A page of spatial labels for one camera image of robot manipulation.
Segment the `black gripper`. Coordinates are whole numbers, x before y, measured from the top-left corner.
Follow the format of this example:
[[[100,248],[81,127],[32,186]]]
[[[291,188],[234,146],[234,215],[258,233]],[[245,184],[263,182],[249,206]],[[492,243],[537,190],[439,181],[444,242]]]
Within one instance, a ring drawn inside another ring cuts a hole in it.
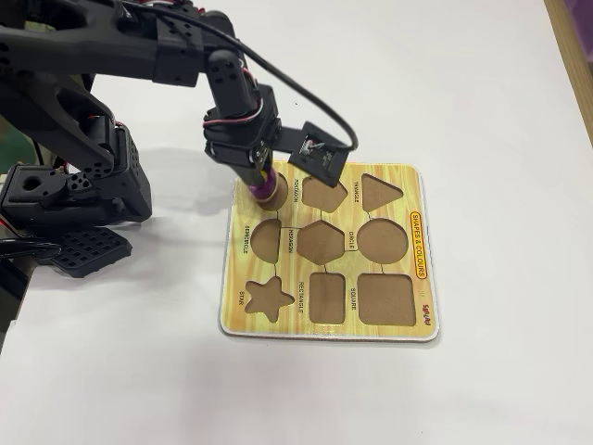
[[[281,131],[273,89],[259,87],[260,112],[251,121],[235,124],[206,125],[206,153],[217,163],[233,167],[237,176],[250,188],[261,189],[271,169],[272,146]]]

